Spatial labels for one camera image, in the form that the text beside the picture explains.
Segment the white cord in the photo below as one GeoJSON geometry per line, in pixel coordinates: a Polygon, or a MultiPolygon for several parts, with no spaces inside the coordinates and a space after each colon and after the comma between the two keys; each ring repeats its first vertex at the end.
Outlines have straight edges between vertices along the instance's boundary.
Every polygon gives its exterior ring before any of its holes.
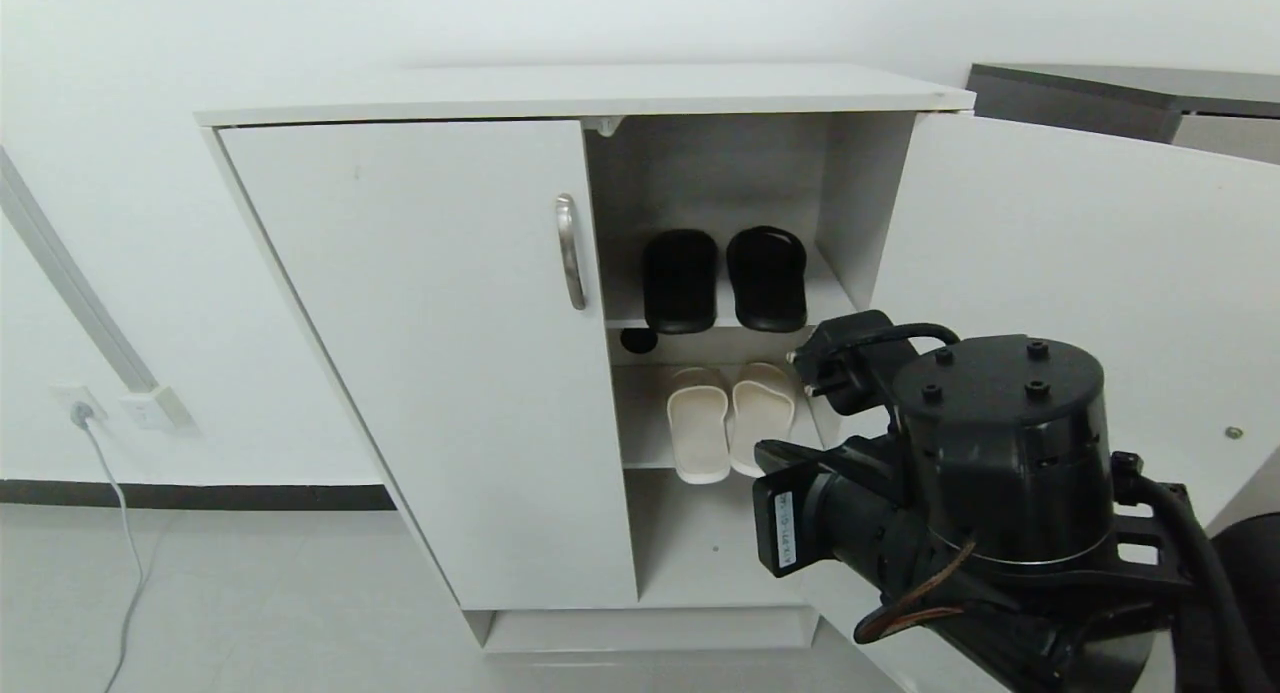
{"type": "Polygon", "coordinates": [[[97,438],[88,428],[88,419],[91,418],[93,418],[93,410],[87,405],[76,404],[72,406],[72,423],[88,436],[90,443],[93,443],[97,462],[102,465],[106,480],[111,484],[111,489],[115,491],[115,497],[120,500],[120,520],[124,521],[124,538],[129,542],[129,552],[133,553],[133,565],[138,569],[138,585],[133,589],[133,598],[129,599],[129,607],[124,611],[124,623],[120,625],[120,657],[115,661],[115,670],[111,671],[111,679],[106,681],[106,688],[102,689],[102,693],[111,693],[111,687],[115,685],[115,679],[119,678],[120,669],[124,667],[124,655],[129,647],[129,624],[133,621],[133,611],[138,607],[138,599],[142,597],[142,588],[146,585],[147,579],[142,571],[142,558],[138,557],[138,547],[133,543],[133,532],[129,530],[129,506],[124,501],[124,491],[120,489],[119,483],[115,483],[115,477],[111,475],[111,469],[106,465],[106,456],[102,455],[102,447],[97,444],[97,438]]]}

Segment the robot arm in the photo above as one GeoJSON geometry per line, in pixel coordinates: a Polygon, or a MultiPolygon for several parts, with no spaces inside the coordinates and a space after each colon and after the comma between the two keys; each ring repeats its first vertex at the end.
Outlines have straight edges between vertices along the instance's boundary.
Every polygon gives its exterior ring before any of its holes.
{"type": "Polygon", "coordinates": [[[877,585],[883,605],[856,643],[925,625],[1012,690],[1121,692],[1153,632],[1171,628],[1184,688],[1216,674],[1221,655],[1238,689],[1272,689],[1185,488],[1110,451],[1103,371],[1088,352],[1025,336],[961,341],[867,311],[819,324],[788,361],[836,412],[890,415],[874,439],[755,450],[760,561],[782,576],[836,558],[877,585]],[[945,347],[922,356],[915,337],[945,347]],[[1116,515],[1116,502],[1156,516],[1116,515]],[[1155,547],[1158,561],[1124,561],[1121,543],[1155,547]]]}

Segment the power outlet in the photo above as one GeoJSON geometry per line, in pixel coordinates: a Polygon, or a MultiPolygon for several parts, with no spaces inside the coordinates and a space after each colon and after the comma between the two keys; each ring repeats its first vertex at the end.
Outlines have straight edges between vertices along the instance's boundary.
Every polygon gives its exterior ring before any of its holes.
{"type": "Polygon", "coordinates": [[[70,415],[72,406],[76,404],[84,404],[93,410],[95,420],[106,420],[106,411],[97,405],[97,398],[88,392],[86,386],[50,386],[49,392],[54,395],[54,400],[67,415],[70,415]]]}

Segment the black slipper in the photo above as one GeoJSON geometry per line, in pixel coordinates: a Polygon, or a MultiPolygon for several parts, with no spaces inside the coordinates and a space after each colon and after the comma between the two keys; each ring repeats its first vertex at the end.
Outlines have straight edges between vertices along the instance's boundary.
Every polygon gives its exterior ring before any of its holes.
{"type": "Polygon", "coordinates": [[[644,247],[644,319],[667,336],[716,325],[716,241],[700,231],[667,231],[644,247]]]}
{"type": "Polygon", "coordinates": [[[737,320],[746,328],[790,333],[804,328],[804,243],[771,225],[749,228],[728,243],[728,279],[737,320]]]}

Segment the open cabinet door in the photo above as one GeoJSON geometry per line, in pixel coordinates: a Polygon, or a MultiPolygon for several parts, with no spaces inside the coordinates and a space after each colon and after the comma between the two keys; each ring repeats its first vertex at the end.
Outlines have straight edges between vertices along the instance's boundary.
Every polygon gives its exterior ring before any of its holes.
{"type": "MultiPolygon", "coordinates": [[[[872,304],[965,338],[1028,333],[1092,352],[1112,448],[1187,483],[1208,523],[1280,443],[1277,257],[1280,167],[922,114],[872,304]]],[[[835,562],[803,587],[846,635],[878,605],[835,562]]],[[[928,632],[863,652],[909,690],[1002,689],[928,632]]]]}

